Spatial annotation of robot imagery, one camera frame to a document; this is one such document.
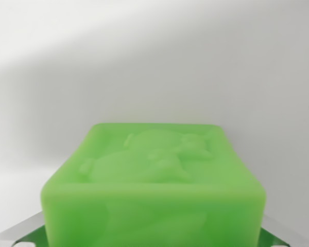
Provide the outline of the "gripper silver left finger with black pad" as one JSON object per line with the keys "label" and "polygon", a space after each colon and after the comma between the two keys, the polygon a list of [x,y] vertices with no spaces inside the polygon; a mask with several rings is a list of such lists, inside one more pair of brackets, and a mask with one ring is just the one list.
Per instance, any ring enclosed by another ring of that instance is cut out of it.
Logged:
{"label": "gripper silver left finger with black pad", "polygon": [[48,246],[43,213],[1,232],[0,246]]}

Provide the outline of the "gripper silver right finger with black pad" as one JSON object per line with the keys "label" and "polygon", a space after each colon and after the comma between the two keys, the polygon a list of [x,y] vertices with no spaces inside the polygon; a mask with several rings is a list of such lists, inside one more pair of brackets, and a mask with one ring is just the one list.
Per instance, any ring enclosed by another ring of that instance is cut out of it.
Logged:
{"label": "gripper silver right finger with black pad", "polygon": [[309,240],[264,215],[258,246],[309,246]]}

